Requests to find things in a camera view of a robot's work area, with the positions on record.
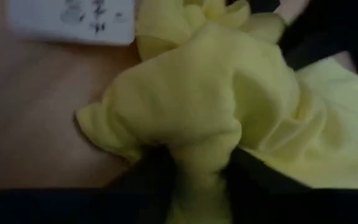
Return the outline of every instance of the yellow cloth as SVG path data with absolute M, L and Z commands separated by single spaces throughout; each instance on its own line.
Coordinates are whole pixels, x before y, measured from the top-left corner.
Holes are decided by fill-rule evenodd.
M 168 223 L 231 222 L 219 171 L 237 145 L 311 187 L 358 188 L 358 76 L 332 59 L 294 73 L 273 44 L 281 19 L 246 12 L 144 1 L 145 61 L 77 112 L 96 145 L 132 162 L 141 145 L 168 147 L 179 170 Z

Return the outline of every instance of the crumpled yellow fabric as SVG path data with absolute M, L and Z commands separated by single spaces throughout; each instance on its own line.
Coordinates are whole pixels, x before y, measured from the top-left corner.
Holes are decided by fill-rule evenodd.
M 168 147 L 179 175 L 167 223 L 231 222 L 219 171 L 237 145 L 310 187 L 358 188 L 358 76 L 333 59 L 295 73 L 274 44 L 283 28 L 245 1 L 146 0 L 144 62 L 77 112 L 91 141 L 132 162 L 141 145 Z

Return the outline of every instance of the yellow fabric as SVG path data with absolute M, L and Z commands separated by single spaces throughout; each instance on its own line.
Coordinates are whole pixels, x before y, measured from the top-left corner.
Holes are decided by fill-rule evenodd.
M 332 59 L 294 73 L 272 43 L 278 16 L 223 3 L 144 1 L 145 61 L 77 112 L 83 132 L 132 162 L 141 145 L 168 147 L 179 170 L 168 223 L 231 222 L 219 171 L 237 145 L 311 187 L 358 188 L 358 76 Z

